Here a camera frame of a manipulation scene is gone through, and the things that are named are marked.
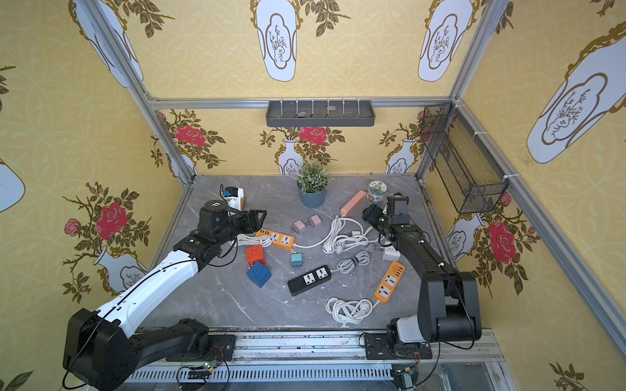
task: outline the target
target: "pink phone charger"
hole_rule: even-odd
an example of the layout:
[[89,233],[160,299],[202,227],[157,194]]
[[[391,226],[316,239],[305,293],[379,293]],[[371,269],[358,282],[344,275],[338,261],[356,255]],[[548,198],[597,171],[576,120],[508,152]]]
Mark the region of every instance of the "pink phone charger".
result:
[[341,208],[341,217],[346,217],[352,214],[352,212],[358,208],[359,204],[365,200],[365,197],[367,196],[367,193],[363,190],[359,190],[358,193],[356,193],[354,195],[354,197],[352,197],[352,199],[350,201],[347,202],[347,204],[344,205],[343,208]]

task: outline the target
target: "table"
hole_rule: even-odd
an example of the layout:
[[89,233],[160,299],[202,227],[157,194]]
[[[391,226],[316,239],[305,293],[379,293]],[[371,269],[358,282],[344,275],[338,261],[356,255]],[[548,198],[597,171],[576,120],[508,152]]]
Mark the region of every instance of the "table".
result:
[[[388,194],[400,191],[409,196],[409,214],[414,222],[433,238],[418,184],[412,176],[337,176],[331,181],[325,203],[316,209],[308,209],[298,196],[295,180],[288,176],[199,176],[191,197],[170,239],[169,248],[189,234],[198,225],[198,212],[206,201],[219,199],[220,184],[244,189],[244,209],[268,211],[263,228],[295,236],[300,245],[317,243],[329,232],[332,219],[341,207],[359,190],[367,190],[373,180],[387,184]],[[364,201],[351,218],[369,225],[361,219]],[[306,221],[311,215],[319,215],[322,225],[307,227],[302,233],[292,233],[291,224],[300,219]],[[348,223],[344,231],[354,227]],[[376,235],[371,231],[368,237]],[[341,327],[371,329],[385,328],[393,318],[415,315],[417,312],[420,279],[405,257],[400,263],[406,271],[387,305],[378,305],[360,325],[342,325],[332,319],[325,310],[330,297],[343,300],[368,298],[374,302],[374,290],[380,284],[391,262],[382,260],[382,252],[372,256],[369,265],[358,266],[350,274],[333,273],[332,279],[296,297],[292,297],[287,281],[320,265],[333,269],[341,259],[350,258],[365,247],[357,247],[340,255],[324,254],[322,246],[310,249],[294,248],[301,253],[303,266],[292,268],[290,252],[273,246],[264,248],[267,266],[272,273],[270,280],[257,287],[245,274],[248,270],[245,247],[240,246],[237,258],[227,267],[205,267],[200,273],[181,284],[145,319],[144,327],[169,327],[180,319],[194,318],[209,327],[236,331],[266,331],[279,329],[337,329]],[[232,253],[216,264],[230,261]]]

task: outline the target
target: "power strip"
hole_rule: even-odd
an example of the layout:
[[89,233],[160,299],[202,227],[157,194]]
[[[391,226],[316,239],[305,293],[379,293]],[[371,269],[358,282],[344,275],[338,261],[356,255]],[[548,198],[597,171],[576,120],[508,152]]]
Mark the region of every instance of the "power strip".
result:
[[274,232],[270,230],[261,229],[257,232],[256,236],[268,235],[272,240],[272,246],[282,248],[283,250],[291,251],[294,249],[295,239],[293,236],[285,235],[284,233]]
[[311,272],[304,273],[301,276],[289,280],[287,282],[287,286],[289,287],[291,295],[296,296],[322,283],[325,283],[330,279],[331,270],[328,266],[324,265]]
[[387,275],[382,279],[380,285],[378,285],[376,293],[374,294],[376,300],[379,300],[381,304],[387,304],[389,297],[391,297],[391,294],[396,289],[403,273],[404,266],[396,261],[393,261],[387,270]]

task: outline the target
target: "vase illustration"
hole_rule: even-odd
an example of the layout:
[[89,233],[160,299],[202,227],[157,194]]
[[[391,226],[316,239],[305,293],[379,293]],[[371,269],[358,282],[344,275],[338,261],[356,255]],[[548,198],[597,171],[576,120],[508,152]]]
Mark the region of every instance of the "vase illustration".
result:
[[[191,158],[189,158],[189,156],[185,155],[184,153],[181,153],[181,156],[183,158],[183,162],[185,163],[185,166],[187,166],[187,168],[189,168],[189,170],[192,172],[193,176],[198,175],[198,171],[195,168],[195,165],[193,164],[193,160],[191,160]],[[174,174],[174,177],[176,179],[178,179],[178,182],[180,182],[180,184],[182,186],[185,186],[186,183],[183,181],[183,171],[181,170],[180,167],[178,167],[178,165],[172,161],[172,159],[168,159],[170,162],[170,170],[172,171],[172,174]]]
[[22,180],[0,160],[0,212],[18,203],[25,189]]
[[[74,0],[74,3],[76,12],[76,14],[73,15],[75,16],[74,22],[76,22],[81,28],[82,32],[85,35],[85,38],[91,43],[102,62],[109,69],[109,71],[111,71],[111,74],[115,77],[118,83],[120,83],[123,87],[128,88],[128,86],[130,85],[130,81],[126,78],[126,76],[122,74],[120,70],[120,65],[117,64],[116,61],[113,59],[113,55],[109,52],[106,45],[102,45],[102,42],[104,42],[105,39],[104,37],[100,36],[100,33],[96,32],[94,24],[89,17],[89,12],[85,7],[83,0]],[[137,62],[137,57],[135,56],[133,47],[128,40],[128,36],[126,36],[126,31],[124,31],[124,28],[120,24],[120,20],[118,19],[112,8],[110,8],[101,1],[97,1],[97,3],[100,5],[100,8],[104,12],[109,25],[115,31],[116,40],[120,42],[121,45],[126,49],[126,58],[130,61],[135,74],[141,80],[143,80],[143,75],[141,73],[141,68],[139,67],[139,62]]]
[[528,151],[537,163],[557,157],[604,114],[614,113],[625,104],[624,36],[626,23],[592,41],[568,67],[564,82],[528,135]]
[[474,213],[470,220],[461,218],[454,224],[447,236],[448,248],[454,260],[458,261],[474,248],[474,231],[484,224],[478,213]]
[[102,249],[93,264],[106,269],[109,276],[109,288],[115,293],[129,289],[147,272],[132,254],[125,253],[115,258],[106,251],[106,247]]
[[296,30],[300,28],[298,1],[259,0],[251,7],[265,68],[278,81],[294,78]]
[[300,167],[304,163],[302,155],[295,151],[294,146],[298,140],[285,141],[285,151],[278,157],[278,166],[281,175],[297,175],[300,173]]
[[475,10],[470,0],[443,0],[431,12],[419,57],[418,74],[425,81],[437,81],[446,72]]
[[389,157],[387,161],[387,174],[404,174],[409,172],[413,163],[415,163],[415,154],[411,151],[411,147],[415,140],[405,138],[402,140],[402,148]]

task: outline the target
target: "metal wire basket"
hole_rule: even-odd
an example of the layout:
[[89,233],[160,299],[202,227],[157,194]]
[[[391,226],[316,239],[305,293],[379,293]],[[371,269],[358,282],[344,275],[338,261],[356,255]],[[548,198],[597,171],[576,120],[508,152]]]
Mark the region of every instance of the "metal wire basket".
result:
[[428,106],[420,132],[456,211],[491,212],[508,181],[467,119],[452,103]]

